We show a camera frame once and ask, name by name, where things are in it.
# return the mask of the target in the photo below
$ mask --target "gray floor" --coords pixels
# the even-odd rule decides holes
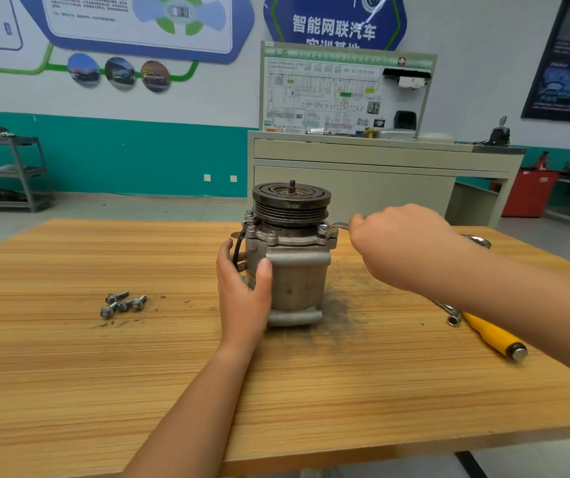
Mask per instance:
[[[241,221],[246,209],[244,199],[61,194],[55,207],[41,213],[0,211],[0,242],[50,218]],[[543,218],[503,218],[497,229],[570,260],[570,226],[564,223]],[[489,478],[570,478],[570,440],[478,450],[473,454]],[[342,466],[326,476],[466,478],[467,474],[453,455],[443,454]]]

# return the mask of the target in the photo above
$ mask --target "green line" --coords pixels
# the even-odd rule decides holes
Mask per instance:
[[[274,13],[274,10],[276,8],[276,4],[278,2],[279,2],[279,0],[274,0],[274,2],[272,3],[272,20],[274,22],[274,27],[276,27],[276,31],[279,33],[279,37],[281,37],[281,42],[284,42],[285,38],[283,37],[283,32],[281,32],[281,26],[276,21],[276,14]]]
[[[50,55],[52,54],[52,44],[49,43],[46,48],[46,54],[41,62],[41,65],[34,70],[17,70],[17,69],[0,69],[0,74],[17,74],[17,75],[38,75],[41,74],[48,65]]]
[[[389,40],[389,43],[387,43],[387,46],[384,48],[385,50],[388,50],[389,47],[391,47],[393,40],[396,39],[396,37],[400,33],[400,28],[402,27],[402,21],[400,20],[400,12],[398,11],[398,2],[396,0],[392,0],[392,1],[393,1],[393,10],[396,12],[396,20],[398,20],[398,28],[396,29],[396,32],[391,37],[391,40]]]
[[[187,69],[187,72],[185,72],[185,74],[183,74],[183,75],[170,75],[169,79],[172,80],[172,82],[185,82],[186,80],[189,80],[192,78],[192,76],[194,75],[194,72],[196,72],[196,67],[198,67],[198,66],[199,66],[199,62],[197,60],[194,60],[192,62],[192,65],[190,65],[190,68]],[[67,72],[68,67],[66,65],[59,65],[56,63],[47,63],[46,70],[52,70],[52,71],[57,71],[57,72]],[[99,73],[101,75],[105,75],[106,71],[104,69],[99,69]],[[135,72],[134,75],[137,76],[139,79],[141,78],[141,72]]]

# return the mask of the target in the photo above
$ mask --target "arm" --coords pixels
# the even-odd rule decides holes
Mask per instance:
[[[483,249],[415,204],[356,215],[349,232],[378,280],[474,313],[570,367],[570,277]]]
[[[222,337],[206,366],[121,473],[123,478],[217,477],[245,372],[272,307],[272,265],[263,259],[250,290],[229,259],[217,258]]]

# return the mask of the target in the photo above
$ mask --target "blue sign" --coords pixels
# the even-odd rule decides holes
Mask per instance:
[[[407,31],[402,0],[265,0],[272,39],[393,50]]]
[[[250,0],[20,0],[71,50],[230,63],[254,24]]]

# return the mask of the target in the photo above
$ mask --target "pile of bolts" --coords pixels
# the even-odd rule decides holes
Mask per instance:
[[[123,300],[125,297],[129,296],[130,292],[127,290],[120,293],[111,293],[106,297],[106,303],[108,304],[101,309],[101,317],[105,320],[114,317],[115,312],[127,312],[132,310],[133,312],[140,312],[143,310],[143,305],[145,305],[148,299],[146,295],[142,295],[138,298],[133,298],[131,300]]]

